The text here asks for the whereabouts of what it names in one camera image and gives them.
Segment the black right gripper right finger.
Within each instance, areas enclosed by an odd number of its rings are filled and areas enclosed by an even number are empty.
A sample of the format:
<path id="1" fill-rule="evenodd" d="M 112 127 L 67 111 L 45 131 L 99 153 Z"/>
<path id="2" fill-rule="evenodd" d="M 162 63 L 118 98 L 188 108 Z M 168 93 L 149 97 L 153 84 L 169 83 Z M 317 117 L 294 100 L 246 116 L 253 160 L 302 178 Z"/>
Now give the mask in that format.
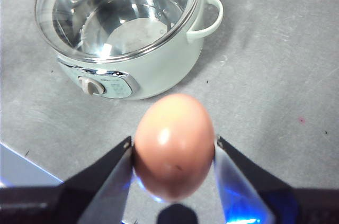
<path id="1" fill-rule="evenodd" d="M 214 170 L 226 223 L 338 223 L 338 190 L 292 187 L 223 137 Z"/>

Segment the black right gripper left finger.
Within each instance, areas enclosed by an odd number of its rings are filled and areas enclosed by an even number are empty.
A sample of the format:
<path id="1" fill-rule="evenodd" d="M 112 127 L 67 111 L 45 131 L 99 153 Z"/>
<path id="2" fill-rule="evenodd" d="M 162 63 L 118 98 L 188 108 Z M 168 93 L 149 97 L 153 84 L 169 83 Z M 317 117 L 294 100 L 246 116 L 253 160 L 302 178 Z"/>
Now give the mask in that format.
<path id="1" fill-rule="evenodd" d="M 2 188 L 1 223 L 122 223 L 131 178 L 126 137 L 59 185 Z"/>

